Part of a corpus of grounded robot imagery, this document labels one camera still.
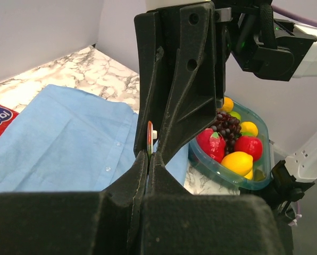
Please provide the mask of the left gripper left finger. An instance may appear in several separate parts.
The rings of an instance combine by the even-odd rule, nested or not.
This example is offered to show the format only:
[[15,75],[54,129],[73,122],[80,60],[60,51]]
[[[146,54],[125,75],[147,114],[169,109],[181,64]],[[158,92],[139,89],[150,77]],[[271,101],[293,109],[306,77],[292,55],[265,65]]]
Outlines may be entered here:
[[99,192],[0,193],[0,254],[136,254],[147,166]]

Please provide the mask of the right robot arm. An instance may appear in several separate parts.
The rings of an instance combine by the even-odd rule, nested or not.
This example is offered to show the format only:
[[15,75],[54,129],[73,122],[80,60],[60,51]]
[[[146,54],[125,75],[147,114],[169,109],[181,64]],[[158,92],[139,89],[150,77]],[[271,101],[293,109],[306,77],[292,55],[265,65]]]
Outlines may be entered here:
[[224,104],[226,61],[263,80],[317,77],[317,28],[270,1],[147,1],[135,16],[140,108],[135,155],[166,165]]

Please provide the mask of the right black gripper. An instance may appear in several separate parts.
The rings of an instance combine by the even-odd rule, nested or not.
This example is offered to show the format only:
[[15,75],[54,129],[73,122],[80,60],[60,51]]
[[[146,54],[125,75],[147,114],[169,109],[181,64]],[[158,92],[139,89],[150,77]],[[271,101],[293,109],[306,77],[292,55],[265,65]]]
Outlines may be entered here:
[[157,154],[167,164],[214,120],[215,92],[216,101],[224,101],[226,90],[231,20],[230,7],[215,10],[211,1],[135,16],[140,78],[135,153],[146,149],[149,122],[158,131]]

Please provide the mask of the light blue shirt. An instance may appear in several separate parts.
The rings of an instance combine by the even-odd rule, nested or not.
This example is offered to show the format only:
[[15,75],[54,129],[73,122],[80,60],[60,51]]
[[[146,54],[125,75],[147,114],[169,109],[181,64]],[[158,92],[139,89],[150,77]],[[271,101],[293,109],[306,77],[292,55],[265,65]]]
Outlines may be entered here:
[[0,192],[105,189],[135,161],[137,120],[126,103],[46,86],[0,136]]

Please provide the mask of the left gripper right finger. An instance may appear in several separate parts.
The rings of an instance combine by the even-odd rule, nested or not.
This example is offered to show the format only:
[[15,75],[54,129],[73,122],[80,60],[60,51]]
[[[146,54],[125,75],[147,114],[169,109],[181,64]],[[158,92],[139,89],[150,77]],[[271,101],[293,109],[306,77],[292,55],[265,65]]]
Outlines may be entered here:
[[142,210],[143,254],[285,254],[270,207],[254,195],[163,191],[160,153],[151,158]]

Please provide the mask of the orange round brooch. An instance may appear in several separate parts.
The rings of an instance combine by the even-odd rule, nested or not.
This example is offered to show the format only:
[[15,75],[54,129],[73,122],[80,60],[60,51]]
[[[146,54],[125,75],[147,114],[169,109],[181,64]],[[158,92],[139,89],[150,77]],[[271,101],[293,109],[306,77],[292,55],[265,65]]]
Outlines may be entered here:
[[157,131],[154,130],[153,123],[148,121],[147,124],[147,153],[150,157],[153,153],[154,140],[157,139]]

